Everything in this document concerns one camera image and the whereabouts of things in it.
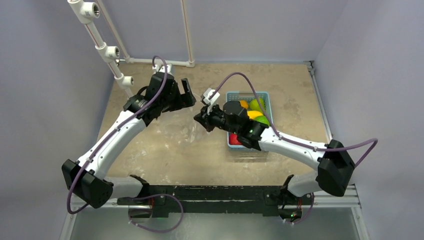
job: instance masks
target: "blue basket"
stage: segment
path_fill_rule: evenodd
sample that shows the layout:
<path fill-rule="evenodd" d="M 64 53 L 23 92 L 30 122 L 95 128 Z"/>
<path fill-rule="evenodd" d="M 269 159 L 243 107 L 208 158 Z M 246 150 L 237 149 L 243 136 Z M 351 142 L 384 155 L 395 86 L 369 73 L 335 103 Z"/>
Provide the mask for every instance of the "blue basket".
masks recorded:
<path fill-rule="evenodd" d="M 273 112 L 271 111 L 271 101 L 270 101 L 270 95 L 267 91 L 257 91 L 257 96 L 263 99 L 263 102 L 265 103 L 265 112 L 269 115 L 271 118 L 271 122 L 274 122 L 273 120 Z M 225 101 L 240 101 L 240 100 L 246 100 L 248 103 L 255 99 L 255 95 L 251 91 L 229 91 L 225 95 Z M 242 145 L 231 145 L 230 144 L 230 133 L 227 132 L 226 134 L 226 143 L 228 144 L 228 147 L 230 149 L 234 150 L 243 150 L 243 151 L 258 151 L 253 148 L 247 148 Z"/>

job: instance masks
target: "green fruit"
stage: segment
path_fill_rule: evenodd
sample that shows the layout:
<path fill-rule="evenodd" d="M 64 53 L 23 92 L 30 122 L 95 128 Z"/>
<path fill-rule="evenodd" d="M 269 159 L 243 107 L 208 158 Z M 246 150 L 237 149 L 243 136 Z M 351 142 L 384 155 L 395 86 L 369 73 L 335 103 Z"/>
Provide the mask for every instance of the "green fruit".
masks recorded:
<path fill-rule="evenodd" d="M 263 100 L 262 98 L 260 98 L 260 97 L 259 97 L 259 102 L 260 102 L 260 104 L 262 105 L 263 109 L 265 110 L 265 103 L 264 103 L 264 100 Z M 255 98 L 255 99 L 253 99 L 252 101 L 250 101 L 250 103 L 249 103 L 249 108 L 250 108 L 251 110 L 254 110 L 254 111 L 258 111 L 258 112 L 263 113 L 263 112 L 262 112 L 262 110 L 261 110 L 261 107 L 260 107 L 260 106 L 259 106 L 259 104 L 258 104 L 258 101 L 256 101 L 256 98 Z"/>
<path fill-rule="evenodd" d="M 268 126 L 271 125 L 266 116 L 257 116 L 254 120 L 257 121 L 257 122 L 266 124 Z"/>

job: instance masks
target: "wall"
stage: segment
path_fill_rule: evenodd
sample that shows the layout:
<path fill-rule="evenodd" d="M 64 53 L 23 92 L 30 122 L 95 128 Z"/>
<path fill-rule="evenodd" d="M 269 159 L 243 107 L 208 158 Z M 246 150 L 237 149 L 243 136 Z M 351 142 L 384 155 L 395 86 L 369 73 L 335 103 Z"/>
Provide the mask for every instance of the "wall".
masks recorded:
<path fill-rule="evenodd" d="M 315 62 L 334 137 L 380 140 L 354 174 L 375 240 L 424 235 L 423 9 L 422 0 L 350 0 Z"/>
<path fill-rule="evenodd" d="M 105 0 L 129 54 L 187 61 L 178 0 Z M 198 62 L 314 60 L 347 0 L 186 0 Z"/>
<path fill-rule="evenodd" d="M 0 22 L 0 239 L 58 239 L 61 165 L 96 140 L 113 76 L 65 0 L 1 1 Z"/>

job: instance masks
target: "metal frame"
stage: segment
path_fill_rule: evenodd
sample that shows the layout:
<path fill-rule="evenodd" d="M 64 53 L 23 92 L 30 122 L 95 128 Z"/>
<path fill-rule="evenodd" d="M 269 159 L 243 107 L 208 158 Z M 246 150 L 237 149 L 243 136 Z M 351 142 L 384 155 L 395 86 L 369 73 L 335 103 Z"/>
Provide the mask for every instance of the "metal frame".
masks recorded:
<path fill-rule="evenodd" d="M 313 63 L 311 61 L 305 61 L 304 64 L 307 66 L 308 71 L 310 73 L 311 81 L 313 83 L 313 87 L 315 90 L 316 98 L 319 104 L 319 109 L 321 112 L 322 121 L 325 126 L 326 137 L 327 140 L 330 141 L 333 137 L 330 131 L 330 127 L 327 121 L 327 116 L 324 110 L 324 106 L 321 100 L 321 96 L 318 90 L 318 86 L 315 79 L 315 68 L 313 67 Z M 71 205 L 73 208 L 79 208 L 84 205 L 85 202 L 78 197 L 74 197 L 72 199 Z M 118 205 L 117 199 L 110 199 L 102 206 L 102 208 L 139 208 L 139 209 L 148 209 L 148 205 Z M 347 187 L 345 195 L 343 197 L 332 196 L 324 191 L 319 191 L 315 193 L 315 201 L 314 208 L 350 208 L 352 211 L 352 215 L 354 218 L 355 227 L 357 229 L 357 233 L 359 239 L 361 240 L 370 240 L 367 227 L 364 222 L 364 218 L 362 215 L 361 204 L 358 198 L 358 192 L 356 190 L 355 185 L 350 185 Z M 296 208 L 294 205 L 287 205 L 285 208 Z M 78 214 L 75 215 L 66 215 L 66 219 L 62 228 L 62 232 L 60 234 L 60 240 L 69 240 L 74 228 L 75 220 L 78 217 Z"/>

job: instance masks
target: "pipe fitting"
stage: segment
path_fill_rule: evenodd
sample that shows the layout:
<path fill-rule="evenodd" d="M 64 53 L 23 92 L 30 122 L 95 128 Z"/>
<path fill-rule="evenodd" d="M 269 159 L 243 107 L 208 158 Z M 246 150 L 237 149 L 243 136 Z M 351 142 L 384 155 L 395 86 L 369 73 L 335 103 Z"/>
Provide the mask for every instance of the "pipe fitting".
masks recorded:
<path fill-rule="evenodd" d="M 115 77 L 115 80 L 118 83 L 119 87 L 124 90 L 134 85 L 134 79 L 132 76 L 124 76 L 122 74 L 122 76 L 119 78 Z"/>
<path fill-rule="evenodd" d="M 75 15 L 82 24 L 89 24 L 100 16 L 100 9 L 95 2 L 83 0 L 67 0 Z"/>
<path fill-rule="evenodd" d="M 95 49 L 97 49 L 98 54 L 100 54 L 106 63 L 111 63 L 115 59 L 119 59 L 121 55 L 117 46 L 108 46 L 105 42 L 103 42 L 102 46 L 96 46 Z"/>

